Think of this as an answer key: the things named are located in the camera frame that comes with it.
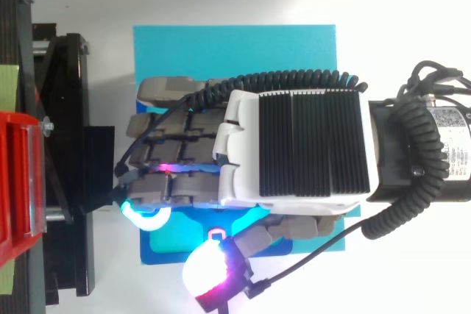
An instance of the metal rod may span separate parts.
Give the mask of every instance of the metal rod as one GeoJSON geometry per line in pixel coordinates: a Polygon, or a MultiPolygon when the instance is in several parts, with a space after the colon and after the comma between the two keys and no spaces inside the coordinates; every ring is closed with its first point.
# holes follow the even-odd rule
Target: metal rod
{"type": "Polygon", "coordinates": [[[47,207],[46,208],[46,221],[48,222],[65,221],[65,216],[62,209],[58,206],[47,207]]]}
{"type": "Polygon", "coordinates": [[[35,40],[32,43],[32,53],[35,57],[43,57],[46,55],[47,47],[49,47],[48,40],[35,40]]]}

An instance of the blue mat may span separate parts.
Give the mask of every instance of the blue mat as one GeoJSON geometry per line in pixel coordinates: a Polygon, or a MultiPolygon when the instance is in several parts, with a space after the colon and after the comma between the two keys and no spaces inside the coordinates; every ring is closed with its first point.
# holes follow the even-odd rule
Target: blue mat
{"type": "MultiPolygon", "coordinates": [[[[336,69],[335,26],[136,26],[134,28],[136,87],[151,76],[191,76],[208,80],[262,71],[336,69]]],[[[137,103],[139,113],[147,107],[137,103]]],[[[184,262],[208,238],[208,230],[221,228],[234,235],[264,217],[259,207],[249,210],[180,208],[154,232],[141,231],[141,260],[145,264],[184,262]]],[[[351,212],[359,216],[360,209],[351,212]]],[[[334,233],[344,229],[338,221],[334,233]]],[[[328,238],[281,240],[258,256],[311,252],[328,238]]],[[[344,240],[330,247],[345,249],[344,240]]]]}

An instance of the green tape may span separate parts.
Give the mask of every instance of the green tape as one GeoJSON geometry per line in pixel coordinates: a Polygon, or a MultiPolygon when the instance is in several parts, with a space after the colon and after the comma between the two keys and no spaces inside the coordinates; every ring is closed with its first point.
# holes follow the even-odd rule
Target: green tape
{"type": "Polygon", "coordinates": [[[12,294],[15,261],[11,260],[0,268],[0,294],[12,294]]]}
{"type": "Polygon", "coordinates": [[[15,111],[18,72],[17,65],[0,65],[0,110],[15,111]]]}
{"type": "MultiPolygon", "coordinates": [[[[0,65],[0,111],[15,111],[18,72],[17,65],[0,65]]],[[[15,261],[11,260],[0,268],[0,294],[12,294],[14,276],[15,261]]]]}

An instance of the label sticker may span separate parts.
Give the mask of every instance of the label sticker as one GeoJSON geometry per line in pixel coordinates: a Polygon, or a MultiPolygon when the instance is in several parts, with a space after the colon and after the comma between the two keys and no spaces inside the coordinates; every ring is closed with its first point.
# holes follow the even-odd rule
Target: label sticker
{"type": "Polygon", "coordinates": [[[464,116],[455,107],[429,107],[439,128],[448,156],[450,176],[446,180],[468,180],[471,176],[471,134],[464,116]]]}

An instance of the red container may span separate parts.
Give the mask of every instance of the red container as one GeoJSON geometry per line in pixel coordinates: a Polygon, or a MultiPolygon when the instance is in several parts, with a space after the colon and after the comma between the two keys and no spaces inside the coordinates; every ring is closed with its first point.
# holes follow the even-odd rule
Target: red container
{"type": "Polygon", "coordinates": [[[43,161],[39,121],[0,112],[0,267],[46,229],[43,161]]]}

